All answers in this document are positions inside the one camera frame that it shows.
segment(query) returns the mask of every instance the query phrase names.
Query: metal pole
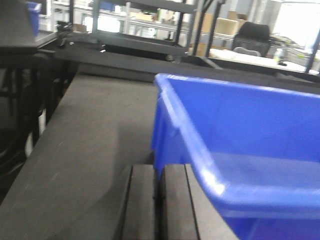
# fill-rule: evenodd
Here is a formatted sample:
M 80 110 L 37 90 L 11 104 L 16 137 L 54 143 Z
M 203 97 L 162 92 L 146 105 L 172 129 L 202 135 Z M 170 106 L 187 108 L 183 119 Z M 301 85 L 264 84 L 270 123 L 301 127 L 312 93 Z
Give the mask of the metal pole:
M 316 53 L 319 48 L 319 44 L 320 44 L 320 29 L 319 29 L 318 36 L 316 37 L 315 43 L 313 45 L 312 54 L 309 58 L 307 66 L 305 68 L 305 73 L 309 73 L 310 69 L 312 68 L 312 65 L 314 64 L 314 60 L 315 60 L 315 56 L 316 56 Z
M 213 15 L 213 23 L 212 23 L 211 28 L 210 28 L 209 40 L 208 40 L 208 44 L 206 46 L 206 51 L 205 51 L 205 56 L 206 57 L 209 56 L 211 45 L 212 45 L 212 42 L 214 40 L 214 32 L 215 32 L 215 28 L 216 28 L 216 25 L 217 25 L 217 19 L 218 19 L 219 14 L 220 14 L 221 6 L 223 4 L 225 4 L 225 3 L 226 3 L 226 0 L 219 0 L 216 3 L 215 10 L 214 10 L 214 15 Z
M 210 5 L 212 4 L 213 1 L 214 0 L 207 0 L 206 2 L 203 3 L 203 8 L 202 8 L 200 19 L 198 22 L 198 27 L 196 30 L 196 35 L 195 35 L 195 40 L 194 40 L 194 45 L 193 45 L 193 51 L 192 51 L 193 56 L 195 56 L 197 54 L 197 49 L 198 49 L 198 45 L 199 45 L 199 39 L 200 39 L 203 21 L 205 18 L 205 13 L 207 12 L 208 8 L 210 7 Z
M 69 23 L 74 24 L 75 0 L 69 0 Z
M 100 12 L 100 0 L 93 1 L 93 9 L 92 9 L 92 32 L 96 32 L 98 29 L 98 18 Z
M 183 19 L 184 19 L 184 13 L 180 12 L 179 21 L 178 21 L 178 27 L 176 29 L 176 36 L 175 36 L 175 40 L 174 40 L 175 45 L 178 45 L 178 43 L 179 43 L 179 38 L 180 38 L 180 32 L 181 32 L 181 28 L 182 28 Z

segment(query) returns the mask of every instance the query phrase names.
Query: black mat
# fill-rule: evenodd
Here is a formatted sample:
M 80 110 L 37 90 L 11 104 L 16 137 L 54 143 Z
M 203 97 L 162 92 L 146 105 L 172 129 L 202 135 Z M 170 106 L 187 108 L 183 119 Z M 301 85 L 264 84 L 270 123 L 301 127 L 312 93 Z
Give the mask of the black mat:
M 0 206 L 0 239 L 47 239 L 150 163 L 156 99 L 150 83 L 76 76 Z

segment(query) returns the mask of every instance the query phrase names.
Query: metal rack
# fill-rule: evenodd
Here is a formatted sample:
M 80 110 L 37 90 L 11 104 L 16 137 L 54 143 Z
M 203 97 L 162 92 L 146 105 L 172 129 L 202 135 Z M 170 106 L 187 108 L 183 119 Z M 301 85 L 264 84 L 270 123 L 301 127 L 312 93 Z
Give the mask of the metal rack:
M 102 43 L 108 45 L 114 45 L 124 48 L 131 48 L 136 50 L 143 50 L 167 55 L 173 55 L 177 57 L 185 56 L 188 53 L 188 48 L 191 42 L 191 35 L 193 31 L 193 25 L 195 20 L 196 8 L 198 6 L 198 0 L 194 0 L 192 5 L 186 4 L 186 0 L 182 2 L 174 2 L 169 0 L 109 0 L 109 2 L 119 5 L 126 5 L 127 2 L 134 4 L 135 8 L 155 7 L 161 9 L 167 9 L 175 12 L 180 12 L 176 35 L 173 41 L 159 40 L 152 38 L 144 38 L 139 36 L 132 36 L 123 33 L 111 33 L 98 30 L 98 17 L 100 14 L 101 0 L 95 0 L 93 2 L 93 25 L 92 35 L 99 39 Z M 182 30 L 183 16 L 184 14 L 190 14 L 190 22 L 188 26 L 188 34 L 186 46 L 179 45 L 179 39 L 181 33 L 186 31 Z

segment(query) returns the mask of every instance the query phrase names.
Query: small blue bin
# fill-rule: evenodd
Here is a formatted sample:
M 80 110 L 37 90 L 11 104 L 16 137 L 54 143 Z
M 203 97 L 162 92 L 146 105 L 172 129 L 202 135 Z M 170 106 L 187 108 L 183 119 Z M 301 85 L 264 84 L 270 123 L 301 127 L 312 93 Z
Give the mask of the small blue bin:
M 191 164 L 241 240 L 320 239 L 320 95 L 158 74 L 158 174 Z
M 28 11 L 31 20 L 31 26 L 33 30 L 33 34 L 36 37 L 39 33 L 39 15 L 41 12 L 41 3 L 27 1 Z
M 100 9 L 114 12 L 116 10 L 116 4 L 113 4 L 107 1 L 101 1 Z

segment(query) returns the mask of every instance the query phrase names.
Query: wall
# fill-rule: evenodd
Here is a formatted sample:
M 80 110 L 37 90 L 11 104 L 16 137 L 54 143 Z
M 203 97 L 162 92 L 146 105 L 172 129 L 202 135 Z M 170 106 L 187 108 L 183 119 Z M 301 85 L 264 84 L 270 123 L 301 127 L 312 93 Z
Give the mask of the wall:
M 239 14 L 245 14 L 249 16 L 251 6 L 252 6 L 252 1 L 253 0 L 239 0 L 235 7 L 235 11 L 237 11 Z

